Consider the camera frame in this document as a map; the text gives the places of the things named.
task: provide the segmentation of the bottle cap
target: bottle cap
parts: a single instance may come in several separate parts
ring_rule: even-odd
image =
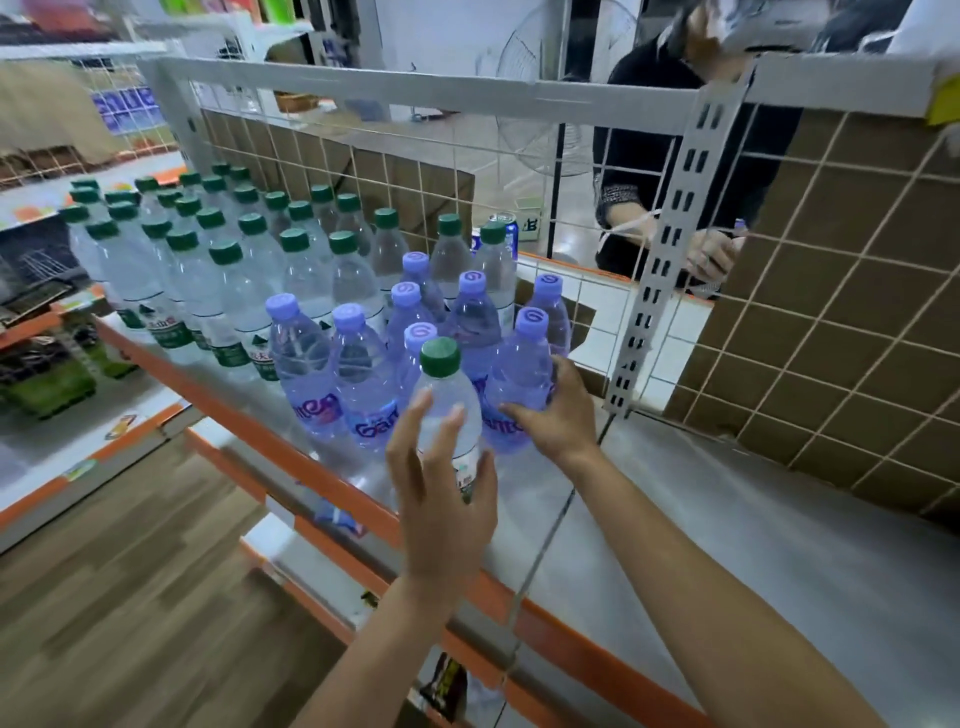
[[[201,181],[201,184],[204,186],[204,192],[226,192],[227,191],[227,180],[225,180],[220,175],[211,175],[210,177],[204,177]]]
[[[460,369],[460,348],[457,342],[448,336],[439,336],[424,343],[420,349],[420,368],[424,374],[435,379],[456,374]]]
[[[290,205],[290,198],[287,197],[286,192],[268,192],[263,199],[267,201],[267,209],[274,212],[281,212]]]
[[[484,245],[499,245],[507,239],[507,226],[503,223],[487,223],[480,229],[480,242]]]
[[[436,338],[437,327],[425,321],[417,321],[403,330],[403,346],[409,353],[419,354],[424,344]]]
[[[322,205],[333,202],[333,187],[329,184],[314,184],[310,187],[310,199]]]
[[[197,240],[197,234],[193,231],[174,232],[167,235],[167,245],[170,246],[170,250],[182,253],[197,248],[200,242]]]
[[[564,279],[552,273],[541,273],[534,281],[534,293],[547,298],[559,298],[564,292]]]
[[[243,260],[243,251],[240,243],[231,243],[225,248],[210,248],[210,257],[217,265],[230,265]]]
[[[343,333],[359,331],[365,323],[359,303],[343,303],[333,309],[333,326]]]
[[[437,229],[440,235],[459,235],[463,224],[460,222],[459,215],[447,213],[437,218]]]
[[[334,255],[357,252],[357,236],[353,231],[336,231],[330,234],[330,251]]]
[[[200,212],[201,202],[199,197],[181,197],[177,200],[177,214],[180,217],[190,217]]]
[[[514,329],[528,339],[540,340],[546,336],[546,325],[549,319],[546,311],[535,306],[524,306],[516,315]]]
[[[287,228],[280,234],[280,247],[285,253],[299,253],[310,247],[310,238],[303,228]]]
[[[373,214],[373,224],[379,230],[393,230],[400,227],[400,217],[392,207],[381,207]]]
[[[245,235],[259,235],[261,232],[267,231],[267,221],[263,219],[263,215],[258,215],[255,212],[241,215],[237,224],[240,226],[240,231]]]
[[[156,192],[160,189],[160,183],[154,177],[138,177],[133,181],[133,186],[140,192]]]
[[[267,313],[274,321],[287,321],[300,313],[300,304],[292,293],[277,293],[267,299]]]
[[[341,212],[356,212],[360,209],[360,198],[352,192],[337,195],[337,209]]]
[[[151,240],[163,240],[173,226],[169,221],[162,220],[155,223],[144,223],[141,227]]]
[[[218,207],[204,207],[197,213],[197,222],[204,230],[213,230],[227,224],[224,213]]]
[[[461,293],[483,293],[487,290],[487,277],[480,271],[466,271],[460,274]]]
[[[420,287],[409,280],[402,280],[390,289],[394,305],[400,308],[410,308],[420,302]]]
[[[116,205],[107,205],[107,212],[110,220],[136,220],[140,210],[133,203],[117,203]]]
[[[85,223],[90,219],[90,210],[86,205],[68,205],[60,209],[64,223]]]
[[[313,207],[303,200],[295,200],[287,207],[287,214],[294,222],[313,219]]]

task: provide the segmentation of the left hand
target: left hand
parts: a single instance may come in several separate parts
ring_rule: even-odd
[[[419,595],[452,611],[480,571],[496,529],[496,469],[485,451],[470,503],[464,503],[451,464],[465,419],[462,406],[444,418],[421,461],[420,423],[432,403],[432,393],[420,391],[400,416],[387,445],[387,467],[399,498],[404,575]]]

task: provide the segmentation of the bottle label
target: bottle label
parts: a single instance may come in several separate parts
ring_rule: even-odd
[[[396,400],[390,401],[386,406],[368,415],[344,413],[350,432],[364,440],[372,440],[378,435],[390,432],[399,418],[400,411]]]

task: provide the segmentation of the person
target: person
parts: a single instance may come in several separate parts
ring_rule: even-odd
[[[752,31],[746,36],[743,32],[731,36],[728,23],[722,22],[730,21],[727,6],[731,3],[737,4],[733,0],[687,3],[659,37],[638,45],[620,59],[608,83],[697,89],[710,81],[733,82],[757,52],[795,48],[815,35],[817,26],[804,24],[808,19],[804,13],[817,3],[774,2],[760,7],[754,2],[742,10],[752,13],[748,15],[750,22],[741,21],[736,26],[750,26]],[[756,17],[765,12],[773,17]],[[789,17],[790,23],[776,22],[784,19],[784,13],[796,16]],[[805,32],[798,31],[798,26]],[[780,27],[791,28],[793,35],[785,36]],[[677,278],[678,288],[696,288],[707,282],[715,289],[727,277],[743,245],[745,229],[756,218],[779,169],[775,159],[743,157],[738,151],[747,137],[750,151],[784,155],[800,114],[798,109],[760,107],[754,118],[754,105],[741,106],[705,199],[700,224],[690,239],[685,266]],[[664,134],[603,127],[595,130],[593,163],[600,170],[594,176],[597,222],[605,230],[629,226],[611,234],[597,252],[596,263],[601,270],[635,279],[642,275],[658,227],[657,219],[646,213],[663,206],[681,142],[680,137]],[[737,228],[741,230],[736,236],[719,230]]]
[[[576,487],[613,556],[707,715],[718,726],[872,728],[884,723],[851,683],[763,599],[702,551],[597,445],[593,399],[555,357],[543,412],[503,406]],[[327,675],[295,728],[394,724],[430,646],[480,570],[496,529],[496,471],[480,458],[461,499],[450,459],[464,421],[455,408],[420,459],[429,392],[396,423],[387,464],[399,498],[402,574]]]

